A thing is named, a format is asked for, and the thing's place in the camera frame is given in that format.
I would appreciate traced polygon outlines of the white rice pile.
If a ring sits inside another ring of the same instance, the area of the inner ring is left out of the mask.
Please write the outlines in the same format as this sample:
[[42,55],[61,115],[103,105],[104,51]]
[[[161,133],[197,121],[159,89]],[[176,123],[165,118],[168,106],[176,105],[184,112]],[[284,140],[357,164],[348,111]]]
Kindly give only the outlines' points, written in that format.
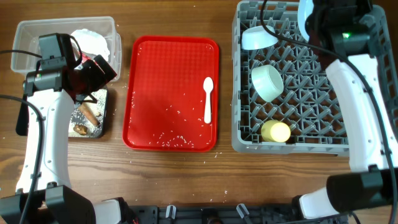
[[[106,107],[108,103],[108,90],[103,88],[96,92],[93,92],[92,97],[94,97],[97,102],[96,103],[87,103],[87,101],[91,100],[90,96],[87,96],[84,99],[84,104],[86,104],[91,112],[96,116],[99,121],[99,126],[93,126],[87,118],[78,110],[75,109],[72,113],[72,117],[70,119],[68,137],[70,138],[100,138],[103,135],[103,127],[104,120],[106,117]],[[82,124],[88,128],[88,134],[86,136],[79,135],[74,132],[73,127],[76,124]]]

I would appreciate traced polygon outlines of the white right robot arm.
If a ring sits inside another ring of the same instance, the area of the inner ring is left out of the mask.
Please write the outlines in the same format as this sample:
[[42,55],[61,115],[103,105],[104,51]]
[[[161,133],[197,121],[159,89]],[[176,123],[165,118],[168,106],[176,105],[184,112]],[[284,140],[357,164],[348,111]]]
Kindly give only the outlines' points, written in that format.
[[300,1],[302,37],[318,55],[336,94],[349,145],[349,174],[298,198],[316,219],[364,208],[392,207],[397,216],[397,139],[379,83],[386,57],[384,19],[371,1]]

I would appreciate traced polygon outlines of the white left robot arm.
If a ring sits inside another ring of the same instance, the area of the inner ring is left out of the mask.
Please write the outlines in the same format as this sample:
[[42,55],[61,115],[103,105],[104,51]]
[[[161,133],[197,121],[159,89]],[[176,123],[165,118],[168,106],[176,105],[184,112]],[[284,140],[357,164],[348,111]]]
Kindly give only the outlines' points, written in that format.
[[39,37],[40,55],[24,80],[21,112],[27,117],[24,167],[13,196],[1,199],[7,223],[135,223],[123,198],[92,203],[75,192],[68,174],[68,129],[75,108],[95,101],[115,71],[100,55],[83,59],[69,34]]

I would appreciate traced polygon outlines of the light blue small bowl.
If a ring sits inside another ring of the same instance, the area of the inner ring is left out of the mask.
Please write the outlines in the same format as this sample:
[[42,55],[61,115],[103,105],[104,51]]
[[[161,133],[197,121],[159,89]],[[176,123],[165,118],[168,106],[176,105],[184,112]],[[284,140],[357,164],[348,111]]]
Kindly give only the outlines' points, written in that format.
[[278,43],[278,38],[268,33],[263,26],[249,28],[242,34],[241,46],[243,50],[264,49],[276,43]]

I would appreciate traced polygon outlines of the red candy wrapper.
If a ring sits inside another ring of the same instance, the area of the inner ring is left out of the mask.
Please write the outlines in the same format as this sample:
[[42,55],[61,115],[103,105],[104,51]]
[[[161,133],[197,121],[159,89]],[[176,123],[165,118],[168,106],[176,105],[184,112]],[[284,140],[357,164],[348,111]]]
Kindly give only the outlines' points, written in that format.
[[89,56],[83,54],[82,55],[81,66],[82,67],[97,67],[98,64],[97,64],[97,62],[95,60],[93,60]]

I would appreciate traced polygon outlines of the light blue plate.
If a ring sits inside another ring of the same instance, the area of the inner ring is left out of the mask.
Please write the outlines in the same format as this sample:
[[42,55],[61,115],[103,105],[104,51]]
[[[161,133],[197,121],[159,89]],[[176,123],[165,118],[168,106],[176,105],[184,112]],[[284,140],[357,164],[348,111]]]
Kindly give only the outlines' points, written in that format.
[[313,12],[313,1],[312,0],[300,0],[298,5],[298,13],[297,13],[297,22],[298,28],[301,33],[301,36],[304,38],[306,42],[309,41],[310,36],[308,35],[305,23],[310,14]]

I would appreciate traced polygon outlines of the dark brown food scrap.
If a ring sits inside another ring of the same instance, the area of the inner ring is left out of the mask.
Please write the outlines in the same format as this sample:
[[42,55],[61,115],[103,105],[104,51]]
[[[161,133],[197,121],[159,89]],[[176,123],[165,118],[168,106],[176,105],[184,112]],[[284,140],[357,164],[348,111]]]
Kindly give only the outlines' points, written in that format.
[[88,128],[82,124],[76,124],[73,127],[74,132],[79,135],[86,136],[88,134]]

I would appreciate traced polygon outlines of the mint green rice bowl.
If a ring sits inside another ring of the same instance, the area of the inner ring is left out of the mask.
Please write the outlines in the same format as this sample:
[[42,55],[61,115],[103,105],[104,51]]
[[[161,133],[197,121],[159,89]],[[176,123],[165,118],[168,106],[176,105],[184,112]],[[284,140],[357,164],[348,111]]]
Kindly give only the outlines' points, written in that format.
[[284,91],[283,79],[272,65],[252,69],[251,77],[257,94],[266,102],[272,102]]

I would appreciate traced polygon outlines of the white paper napkin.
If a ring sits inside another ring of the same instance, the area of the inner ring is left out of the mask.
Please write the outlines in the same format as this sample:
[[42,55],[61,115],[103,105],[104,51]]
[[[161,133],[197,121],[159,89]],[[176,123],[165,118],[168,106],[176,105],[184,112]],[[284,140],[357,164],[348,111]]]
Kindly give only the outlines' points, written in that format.
[[76,39],[81,51],[89,58],[102,56],[107,62],[111,52],[106,39],[99,33],[88,30],[78,29],[72,32],[72,37]]

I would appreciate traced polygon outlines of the yellow plastic cup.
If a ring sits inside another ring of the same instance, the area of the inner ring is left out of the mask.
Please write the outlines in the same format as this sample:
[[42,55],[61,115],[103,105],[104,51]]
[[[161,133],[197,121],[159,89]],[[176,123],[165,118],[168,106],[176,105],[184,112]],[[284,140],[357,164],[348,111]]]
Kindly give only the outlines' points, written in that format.
[[286,142],[291,136],[291,130],[283,122],[270,120],[262,125],[261,136],[265,141]]

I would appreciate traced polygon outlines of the brown carrot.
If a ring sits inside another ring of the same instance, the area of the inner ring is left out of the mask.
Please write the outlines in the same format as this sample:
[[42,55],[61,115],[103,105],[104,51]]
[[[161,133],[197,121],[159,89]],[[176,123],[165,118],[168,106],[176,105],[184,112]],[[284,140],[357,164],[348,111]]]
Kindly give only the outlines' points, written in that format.
[[87,120],[93,125],[93,126],[99,126],[100,122],[97,120],[96,116],[91,112],[89,107],[82,103],[79,107],[78,110],[87,118]]

